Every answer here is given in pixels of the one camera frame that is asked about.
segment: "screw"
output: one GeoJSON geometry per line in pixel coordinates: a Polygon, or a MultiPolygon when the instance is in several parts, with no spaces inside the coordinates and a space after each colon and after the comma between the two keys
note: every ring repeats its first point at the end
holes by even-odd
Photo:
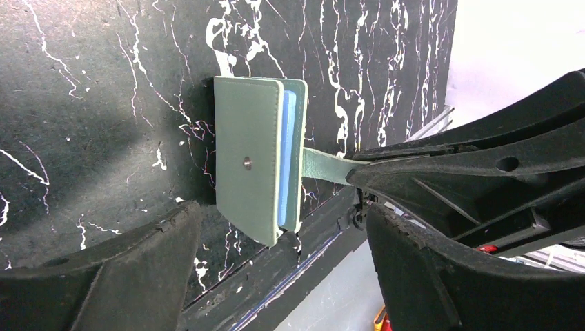
{"type": "Polygon", "coordinates": [[[246,170],[252,170],[252,160],[249,157],[244,157],[244,168],[246,170]]]}

